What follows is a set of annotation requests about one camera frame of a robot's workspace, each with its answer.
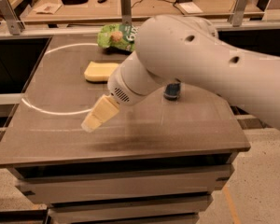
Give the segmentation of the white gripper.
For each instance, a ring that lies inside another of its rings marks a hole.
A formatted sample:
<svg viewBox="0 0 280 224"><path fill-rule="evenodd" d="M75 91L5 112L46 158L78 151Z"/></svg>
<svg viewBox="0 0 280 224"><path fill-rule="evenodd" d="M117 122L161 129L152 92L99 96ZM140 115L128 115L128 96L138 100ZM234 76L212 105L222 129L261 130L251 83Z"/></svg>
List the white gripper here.
<svg viewBox="0 0 280 224"><path fill-rule="evenodd" d="M102 95L81 123L81 128L86 132L93 132L116 116L119 112L119 105L131 106L145 99L143 95L128 88L119 67L109 77L107 87L111 95Z"/></svg>

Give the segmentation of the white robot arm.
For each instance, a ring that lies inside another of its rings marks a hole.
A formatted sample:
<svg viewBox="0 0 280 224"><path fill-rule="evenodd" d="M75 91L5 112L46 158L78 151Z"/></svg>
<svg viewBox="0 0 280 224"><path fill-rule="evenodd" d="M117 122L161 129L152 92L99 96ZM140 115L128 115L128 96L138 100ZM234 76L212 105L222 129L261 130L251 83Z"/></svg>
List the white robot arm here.
<svg viewBox="0 0 280 224"><path fill-rule="evenodd" d="M178 80L223 97L280 131L280 57L238 49L203 18L159 15L138 30L135 50L110 76L81 127L92 132L165 83Z"/></svg>

